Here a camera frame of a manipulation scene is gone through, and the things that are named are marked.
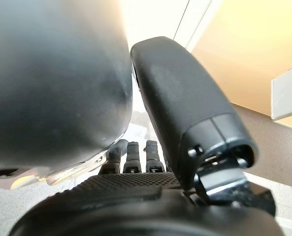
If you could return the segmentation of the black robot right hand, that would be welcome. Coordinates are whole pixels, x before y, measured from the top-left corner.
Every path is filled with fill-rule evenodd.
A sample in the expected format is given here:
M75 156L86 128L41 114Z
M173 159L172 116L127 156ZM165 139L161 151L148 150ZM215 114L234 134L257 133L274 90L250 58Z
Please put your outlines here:
M137 144L96 176L29 210L12 236L281 236L269 189L244 170L258 148L226 96L182 46L156 37L132 46L130 58L143 103L162 145Z

